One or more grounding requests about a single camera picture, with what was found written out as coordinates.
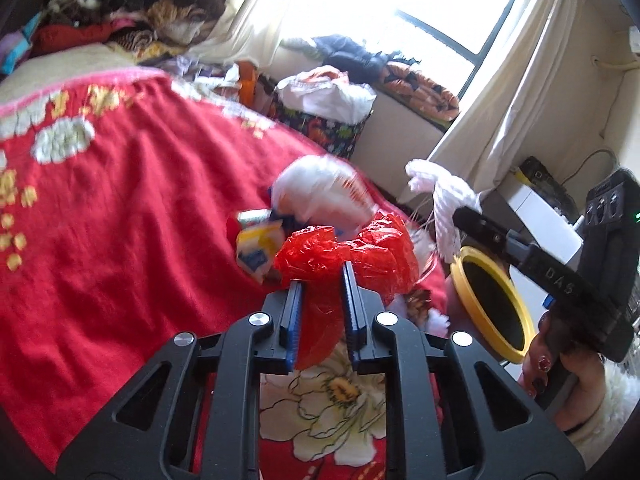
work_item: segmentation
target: white sleeve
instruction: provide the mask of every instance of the white sleeve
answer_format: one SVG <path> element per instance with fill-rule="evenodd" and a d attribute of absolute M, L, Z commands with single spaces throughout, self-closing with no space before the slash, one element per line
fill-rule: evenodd
<path fill-rule="evenodd" d="M 611 445 L 640 399 L 640 379 L 625 374 L 618 366 L 605 364 L 607 393 L 598 411 L 569 440 L 582 455 L 587 469 Z"/>

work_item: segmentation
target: fingernail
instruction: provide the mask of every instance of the fingernail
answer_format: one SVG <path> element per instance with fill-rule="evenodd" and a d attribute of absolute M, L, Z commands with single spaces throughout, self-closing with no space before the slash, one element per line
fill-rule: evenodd
<path fill-rule="evenodd" d="M 545 374 L 551 370 L 553 363 L 551 362 L 551 359 L 549 359 L 546 355 L 543 355 L 539 360 L 538 360 L 538 369 L 541 372 L 544 372 Z"/>
<path fill-rule="evenodd" d="M 536 389 L 536 393 L 538 395 L 542 395 L 545 392 L 546 385 L 545 385 L 545 381 L 543 381 L 542 379 L 535 379 L 532 384 L 533 384 L 533 387 Z"/>

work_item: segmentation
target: metal screw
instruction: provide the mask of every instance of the metal screw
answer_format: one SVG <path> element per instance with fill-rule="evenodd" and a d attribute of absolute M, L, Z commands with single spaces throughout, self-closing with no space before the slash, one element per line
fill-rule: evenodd
<path fill-rule="evenodd" d="M 174 337 L 174 343 L 177 346 L 189 346 L 195 341 L 195 338 L 190 332 L 180 332 Z"/>
<path fill-rule="evenodd" d="M 380 323 L 380 325 L 392 326 L 398 322 L 398 316 L 393 312 L 380 312 L 376 316 L 376 321 Z"/>
<path fill-rule="evenodd" d="M 264 312 L 256 312 L 249 316 L 249 323 L 253 326 L 266 325 L 270 320 L 271 318 L 269 317 L 269 314 L 265 314 Z"/>
<path fill-rule="evenodd" d="M 466 332 L 456 332 L 451 336 L 452 341 L 458 346 L 469 346 L 474 339 Z"/>

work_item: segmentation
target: dinosaur print basket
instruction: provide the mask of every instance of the dinosaur print basket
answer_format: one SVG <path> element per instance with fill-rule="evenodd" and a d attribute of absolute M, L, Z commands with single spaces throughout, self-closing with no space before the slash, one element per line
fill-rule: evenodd
<path fill-rule="evenodd" d="M 357 124 L 345 124 L 292 110 L 285 107 L 277 96 L 274 96 L 269 117 L 299 131 L 332 155 L 348 160 L 371 114 Z"/>

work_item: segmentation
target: orange bag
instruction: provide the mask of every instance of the orange bag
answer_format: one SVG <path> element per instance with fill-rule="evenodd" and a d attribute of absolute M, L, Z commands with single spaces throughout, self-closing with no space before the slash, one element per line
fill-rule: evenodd
<path fill-rule="evenodd" d="M 304 370 L 329 357 L 344 333 L 340 273 L 353 263 L 359 286 L 376 291 L 385 305 L 395 294 L 412 290 L 418 261 L 404 223 L 377 212 L 355 240 L 338 242 L 332 227 L 308 227 L 293 233 L 276 254 L 273 266 L 283 284 L 306 282 L 296 368 Z"/>

